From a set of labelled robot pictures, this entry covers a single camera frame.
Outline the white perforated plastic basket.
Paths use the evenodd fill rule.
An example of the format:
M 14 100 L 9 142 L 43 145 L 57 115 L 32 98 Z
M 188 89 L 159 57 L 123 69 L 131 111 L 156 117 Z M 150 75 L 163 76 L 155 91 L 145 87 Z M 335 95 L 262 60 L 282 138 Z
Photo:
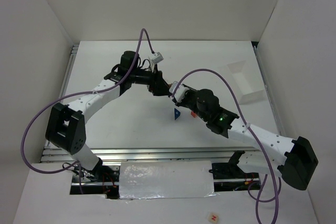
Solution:
M 252 104 L 265 98 L 265 87 L 253 60 L 229 63 L 220 68 L 219 73 L 233 90 L 239 105 Z

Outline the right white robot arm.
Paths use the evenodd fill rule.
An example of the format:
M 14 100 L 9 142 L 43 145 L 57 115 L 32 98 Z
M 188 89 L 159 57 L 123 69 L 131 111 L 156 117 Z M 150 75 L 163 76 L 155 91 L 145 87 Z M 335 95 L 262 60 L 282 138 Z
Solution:
M 306 138 L 300 136 L 295 140 L 245 123 L 242 117 L 222 108 L 209 89 L 195 90 L 182 84 L 176 89 L 174 100 L 176 106 L 195 113 L 213 133 L 265 150 L 275 165 L 276 176 L 295 189 L 307 189 L 318 159 Z

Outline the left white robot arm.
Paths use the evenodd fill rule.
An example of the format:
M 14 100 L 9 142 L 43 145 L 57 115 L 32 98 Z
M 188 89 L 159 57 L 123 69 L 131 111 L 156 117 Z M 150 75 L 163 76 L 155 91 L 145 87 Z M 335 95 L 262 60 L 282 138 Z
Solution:
M 86 123 L 112 100 L 122 96 L 132 84 L 147 86 L 154 96 L 168 96 L 170 85 L 158 70 L 163 61 L 159 52 L 148 57 L 149 68 L 143 69 L 133 63 L 134 51 L 125 51 L 120 63 L 89 93 L 68 103 L 56 103 L 50 113 L 46 139 L 66 151 L 81 167 L 95 178 L 101 178 L 111 170 L 86 144 Z

